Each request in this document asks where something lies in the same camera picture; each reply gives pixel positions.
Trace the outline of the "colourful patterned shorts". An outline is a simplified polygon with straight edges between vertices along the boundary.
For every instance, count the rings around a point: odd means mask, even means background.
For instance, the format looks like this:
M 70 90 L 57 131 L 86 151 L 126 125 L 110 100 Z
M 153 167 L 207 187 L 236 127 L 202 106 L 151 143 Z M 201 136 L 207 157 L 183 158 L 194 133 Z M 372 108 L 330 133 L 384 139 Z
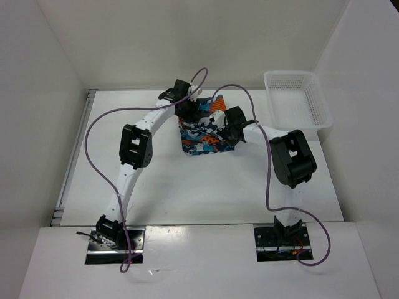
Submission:
M 183 152 L 188 156 L 200 156 L 234 151 L 234 146 L 228 145 L 218 135 L 218 127 L 214 124 L 213 113 L 226 110 L 223 95 L 219 94 L 213 103 L 211 97 L 198 98 L 197 101 L 199 102 L 197 112 L 202 118 L 197 122 L 178 118 Z

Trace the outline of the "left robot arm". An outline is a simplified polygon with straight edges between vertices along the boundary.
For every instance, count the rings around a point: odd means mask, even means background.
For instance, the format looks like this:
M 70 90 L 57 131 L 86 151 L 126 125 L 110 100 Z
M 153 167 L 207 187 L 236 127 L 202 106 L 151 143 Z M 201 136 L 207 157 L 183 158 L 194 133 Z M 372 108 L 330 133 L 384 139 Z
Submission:
M 153 135 L 169 118 L 184 110 L 186 104 L 189 109 L 195 107 L 199 94 L 199 85 L 176 80 L 173 87 L 158 96 L 154 107 L 145 109 L 148 113 L 141 120 L 122 128 L 118 152 L 121 167 L 116 183 L 106 178 L 96 166 L 93 167 L 114 191 L 105 214 L 95 225 L 98 238 L 109 248 L 126 249 L 132 245 L 125 216 L 136 182 L 152 160 Z

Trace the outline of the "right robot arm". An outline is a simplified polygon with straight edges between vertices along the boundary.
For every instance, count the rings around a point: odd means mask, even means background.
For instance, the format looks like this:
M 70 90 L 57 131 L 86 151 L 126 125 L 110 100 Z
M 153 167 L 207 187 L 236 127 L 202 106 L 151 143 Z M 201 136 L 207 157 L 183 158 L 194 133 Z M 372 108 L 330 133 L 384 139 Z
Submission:
M 282 131 L 247 120 L 238 107 L 214 114 L 217 132 L 229 145 L 240 141 L 267 149 L 267 165 L 282 185 L 282 205 L 267 210 L 275 213 L 273 236 L 281 245 L 289 244 L 300 232 L 303 189 L 317 169 L 314 155 L 300 130 Z

